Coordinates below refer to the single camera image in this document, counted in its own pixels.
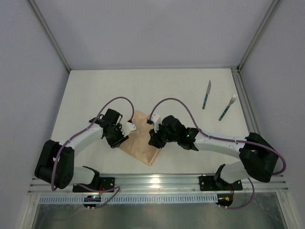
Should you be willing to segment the beige satin napkin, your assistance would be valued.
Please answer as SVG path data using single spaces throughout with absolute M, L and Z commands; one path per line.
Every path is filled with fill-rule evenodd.
M 149 131 L 153 129 L 153 125 L 147 123 L 147 118 L 147 114 L 135 111 L 132 123 L 135 124 L 137 130 L 128 135 L 129 138 L 121 143 L 119 149 L 144 164 L 152 166 L 160 149 L 149 145 L 151 138 Z

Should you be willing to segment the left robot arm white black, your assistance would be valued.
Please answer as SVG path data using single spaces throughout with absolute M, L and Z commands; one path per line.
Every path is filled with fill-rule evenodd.
M 136 130 L 131 120 L 121 123 L 122 115 L 108 109 L 89 121 L 90 125 L 67 140 L 44 143 L 35 168 L 36 178 L 51 185 L 53 190 L 74 185 L 74 192 L 103 190 L 100 173 L 91 167 L 76 167 L 75 157 L 92 143 L 106 139 L 110 148 L 119 147 Z

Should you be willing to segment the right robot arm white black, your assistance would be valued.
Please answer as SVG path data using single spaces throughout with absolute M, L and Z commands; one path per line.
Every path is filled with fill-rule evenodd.
M 246 137 L 212 136 L 197 128 L 185 127 L 172 115 L 161 119 L 153 114 L 147 123 L 153 125 L 148 144 L 158 149 L 174 142 L 184 150 L 211 151 L 237 158 L 237 162 L 222 164 L 217 169 L 213 181 L 218 190 L 230 188 L 234 182 L 247 178 L 268 183 L 274 175 L 279 156 L 257 133 Z

